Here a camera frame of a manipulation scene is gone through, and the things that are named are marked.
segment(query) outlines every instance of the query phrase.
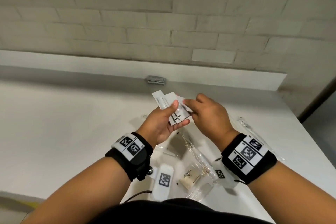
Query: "person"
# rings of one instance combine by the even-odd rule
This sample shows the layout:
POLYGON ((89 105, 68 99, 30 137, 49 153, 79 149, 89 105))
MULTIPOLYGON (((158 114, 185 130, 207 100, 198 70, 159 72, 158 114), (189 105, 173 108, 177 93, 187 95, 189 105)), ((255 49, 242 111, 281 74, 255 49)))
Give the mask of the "person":
MULTIPOLYGON (((196 126, 220 151, 239 134, 233 129, 225 108, 204 94, 198 94, 195 100, 186 99, 184 103, 194 111, 191 116, 196 126)), ((137 133, 153 148, 162 143, 174 130, 190 123, 190 120, 174 126, 168 123, 177 107, 175 100, 164 110, 156 108, 137 133)), ((151 218, 160 223, 204 218, 217 218, 226 223, 266 223, 252 217, 217 212, 190 199, 120 204, 130 183, 118 162, 112 157, 103 157, 61 186, 23 224, 96 224, 150 221, 151 218)), ((248 187, 276 223, 336 223, 336 200, 281 162, 276 162, 248 187)))

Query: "black cable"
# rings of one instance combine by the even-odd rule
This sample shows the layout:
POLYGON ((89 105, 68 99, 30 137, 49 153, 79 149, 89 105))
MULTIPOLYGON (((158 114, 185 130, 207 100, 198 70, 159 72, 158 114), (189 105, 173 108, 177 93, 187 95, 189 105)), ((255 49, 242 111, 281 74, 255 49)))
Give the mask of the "black cable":
POLYGON ((241 180, 234 180, 235 182, 241 182, 241 183, 243 183, 243 184, 245 184, 246 185, 246 183, 245 182, 243 182, 243 181, 241 181, 241 180))
POLYGON ((152 191, 151 190, 144 190, 144 191, 141 191, 139 193, 136 193, 135 195, 131 196, 128 200, 126 200, 124 203, 128 202, 129 200, 131 200, 132 198, 142 194, 142 193, 151 193, 152 191))

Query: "wristband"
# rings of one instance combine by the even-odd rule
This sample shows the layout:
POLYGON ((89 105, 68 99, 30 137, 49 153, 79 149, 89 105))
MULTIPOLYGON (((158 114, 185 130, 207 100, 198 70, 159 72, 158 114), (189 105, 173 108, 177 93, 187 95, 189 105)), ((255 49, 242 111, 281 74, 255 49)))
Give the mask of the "wristband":
POLYGON ((222 163, 246 184, 273 167, 277 158, 256 138, 237 135, 222 151, 222 163))
POLYGON ((136 132, 120 137, 112 146, 105 157, 114 158, 124 169, 131 182, 137 178, 139 181, 145 179, 150 168, 149 163, 152 146, 136 132))

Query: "hand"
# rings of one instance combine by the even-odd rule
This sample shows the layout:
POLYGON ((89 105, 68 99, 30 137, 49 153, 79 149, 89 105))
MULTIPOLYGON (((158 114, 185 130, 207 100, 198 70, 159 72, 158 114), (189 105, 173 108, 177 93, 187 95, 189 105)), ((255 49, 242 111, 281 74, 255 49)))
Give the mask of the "hand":
POLYGON ((231 123, 226 109, 200 93, 194 99, 183 101, 194 112, 191 114, 198 129, 223 151, 239 134, 231 123))
POLYGON ((136 132, 145 138, 154 149, 157 144, 166 141, 173 131, 190 123, 190 120, 187 119, 173 126, 170 125, 169 117, 176 112, 178 107, 179 102, 177 100, 164 110, 157 107, 148 115, 136 132))

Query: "person's left arm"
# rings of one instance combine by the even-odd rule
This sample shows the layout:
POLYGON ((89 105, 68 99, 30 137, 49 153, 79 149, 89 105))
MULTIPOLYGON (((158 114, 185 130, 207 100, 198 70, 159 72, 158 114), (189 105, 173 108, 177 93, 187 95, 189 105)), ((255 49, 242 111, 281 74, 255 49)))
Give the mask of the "person's left arm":
MULTIPOLYGON (((164 109, 156 108, 136 131, 154 148, 176 129, 190 123, 184 120, 171 126, 169 116, 178 101, 164 109)), ((131 181, 124 169, 111 157, 104 157, 69 180, 45 200, 23 224, 82 224, 105 209, 120 203, 131 181)))

